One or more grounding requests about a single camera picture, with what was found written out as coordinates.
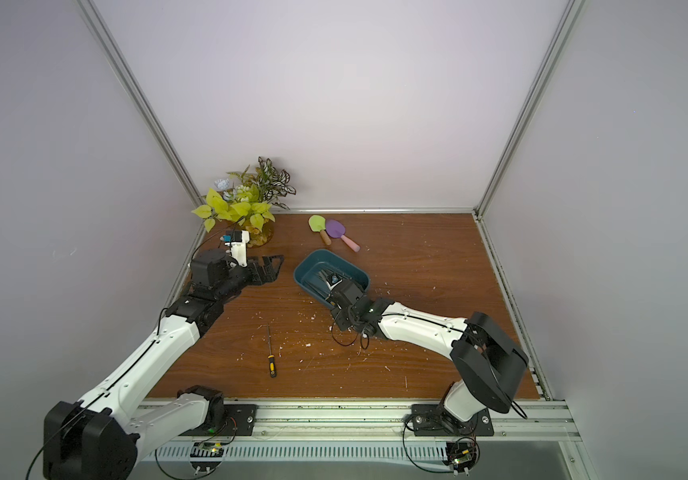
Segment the teal plastic storage box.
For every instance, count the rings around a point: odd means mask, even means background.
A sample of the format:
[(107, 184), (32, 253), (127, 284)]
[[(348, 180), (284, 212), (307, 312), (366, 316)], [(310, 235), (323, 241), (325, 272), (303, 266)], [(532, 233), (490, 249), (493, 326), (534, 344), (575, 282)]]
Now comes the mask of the teal plastic storage box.
[(333, 309), (328, 301), (331, 290), (320, 275), (325, 270), (336, 272), (343, 279), (359, 284), (364, 291), (370, 287), (369, 275), (353, 263), (329, 250), (312, 252), (296, 267), (293, 278), (302, 290), (329, 310)]

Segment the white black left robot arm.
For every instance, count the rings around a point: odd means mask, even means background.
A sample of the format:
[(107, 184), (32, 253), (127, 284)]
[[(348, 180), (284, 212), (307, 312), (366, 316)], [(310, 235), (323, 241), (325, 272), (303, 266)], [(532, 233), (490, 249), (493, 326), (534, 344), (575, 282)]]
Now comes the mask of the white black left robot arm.
[(191, 430), (220, 433), (226, 421), (221, 391), (183, 390), (163, 407), (136, 411), (170, 367), (195, 345), (249, 286), (276, 281), (284, 258), (238, 258), (208, 250), (191, 263), (182, 295), (165, 308), (151, 335), (79, 400), (57, 403), (44, 419), (38, 458), (47, 479), (125, 479), (140, 460)]

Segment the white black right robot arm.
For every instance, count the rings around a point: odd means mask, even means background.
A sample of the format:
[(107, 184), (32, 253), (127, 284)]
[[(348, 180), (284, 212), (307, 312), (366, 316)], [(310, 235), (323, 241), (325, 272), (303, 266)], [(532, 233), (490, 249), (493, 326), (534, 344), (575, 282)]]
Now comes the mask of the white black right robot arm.
[(490, 316), (444, 317), (386, 298), (373, 300), (358, 283), (338, 275), (327, 286), (325, 301), (340, 330), (413, 344), (453, 363), (460, 379), (444, 395), (441, 415), (461, 423), (485, 409), (506, 414), (517, 408), (529, 358)]

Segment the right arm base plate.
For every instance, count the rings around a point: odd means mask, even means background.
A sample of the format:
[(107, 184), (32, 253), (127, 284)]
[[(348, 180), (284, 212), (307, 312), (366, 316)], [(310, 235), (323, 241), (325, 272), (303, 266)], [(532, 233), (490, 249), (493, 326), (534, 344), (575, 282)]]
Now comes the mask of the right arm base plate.
[(493, 420), (488, 409), (476, 413), (470, 420), (458, 420), (440, 405), (414, 404), (407, 417), (410, 429), (417, 436), (433, 437), (493, 437)]

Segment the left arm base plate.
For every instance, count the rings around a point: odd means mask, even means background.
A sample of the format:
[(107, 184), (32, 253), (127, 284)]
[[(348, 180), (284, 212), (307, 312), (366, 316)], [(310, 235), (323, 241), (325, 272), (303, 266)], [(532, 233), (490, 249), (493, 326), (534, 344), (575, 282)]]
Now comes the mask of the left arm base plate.
[(221, 422), (214, 425), (201, 425), (181, 434), (182, 437), (250, 437), (257, 420), (257, 404), (226, 403)]

